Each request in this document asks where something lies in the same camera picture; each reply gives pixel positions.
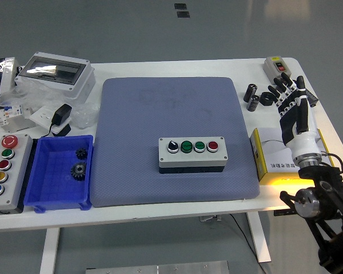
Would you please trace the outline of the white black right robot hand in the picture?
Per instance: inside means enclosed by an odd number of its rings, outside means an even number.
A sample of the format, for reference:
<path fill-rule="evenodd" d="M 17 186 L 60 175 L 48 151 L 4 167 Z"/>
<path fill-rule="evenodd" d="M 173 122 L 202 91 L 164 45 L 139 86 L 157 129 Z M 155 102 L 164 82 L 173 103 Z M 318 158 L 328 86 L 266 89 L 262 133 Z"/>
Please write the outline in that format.
<path fill-rule="evenodd" d="M 295 165 L 302 159 L 321 161 L 317 146 L 317 126 L 306 94 L 304 78 L 292 80 L 286 73 L 274 78 L 274 87 L 268 90 L 274 95 L 282 132 L 282 141 L 292 152 Z"/>

